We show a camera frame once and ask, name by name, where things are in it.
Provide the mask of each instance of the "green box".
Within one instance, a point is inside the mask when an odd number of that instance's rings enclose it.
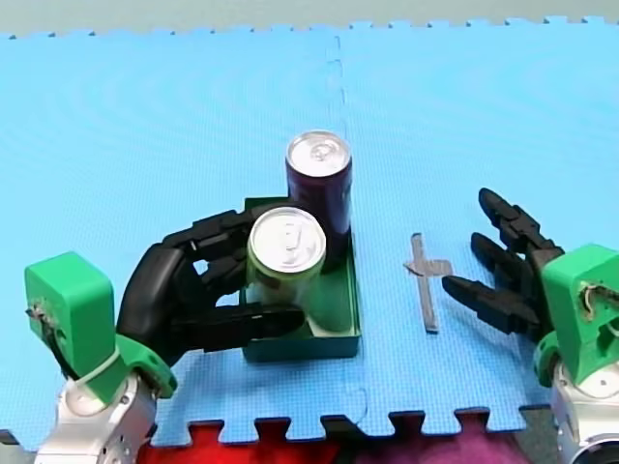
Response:
[[[286,198],[246,198],[245,209],[285,201]],[[348,246],[346,262],[327,275],[321,275],[310,298],[320,301],[324,311],[323,326],[307,319],[293,333],[278,338],[253,340],[243,348],[250,362],[316,360],[328,358],[351,358],[359,349],[361,325],[357,302],[357,279],[352,240]],[[239,293],[239,303],[246,302],[245,289]]]

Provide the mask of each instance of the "green can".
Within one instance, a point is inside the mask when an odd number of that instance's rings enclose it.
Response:
[[[325,261],[327,239],[314,216],[280,207],[260,216],[248,242],[248,300],[292,304],[311,314],[306,298]]]

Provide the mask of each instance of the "blue foam mat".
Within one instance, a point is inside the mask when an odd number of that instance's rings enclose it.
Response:
[[[565,248],[619,247],[619,29],[588,22],[0,41],[0,429],[35,449],[62,385],[21,311],[26,265],[74,249],[119,300],[151,243],[246,196],[285,192],[287,141],[318,127],[354,150],[360,354],[263,365],[240,350],[187,354],[154,443],[185,444],[189,422],[215,420],[223,441],[252,441],[266,418],[291,418],[289,439],[315,439],[331,415],[388,435],[389,414],[408,411],[426,413],[426,433],[455,433],[454,411],[470,408],[489,409],[491,430],[522,427],[518,408],[547,401],[533,347],[477,321],[439,282],[440,334],[426,335],[401,263],[421,231],[429,256],[489,281],[468,249],[471,232],[493,233],[481,186]]]

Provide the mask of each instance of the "cable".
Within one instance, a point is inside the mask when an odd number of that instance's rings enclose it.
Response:
[[[62,351],[58,346],[58,340],[56,340],[56,336],[54,335],[54,330],[49,326],[49,324],[47,324],[47,322],[43,318],[39,319],[39,321],[41,322],[41,328],[43,331],[45,343],[47,344],[47,346],[49,346],[49,350],[51,351],[51,354],[54,355],[54,358],[56,359],[58,365],[60,365],[60,370],[62,371],[65,378],[69,377],[73,381],[79,380],[79,376],[63,356]]]
[[[103,374],[110,366],[116,363],[116,360],[118,360],[118,358],[120,358],[120,350],[118,349],[118,346],[115,345],[114,352],[109,356],[109,358],[107,358],[105,361],[99,364],[98,367],[95,367],[93,370],[88,372],[83,377],[74,381],[73,388],[74,389],[82,388],[84,385],[86,385],[88,382],[93,380],[95,377],[98,377],[101,374]]]

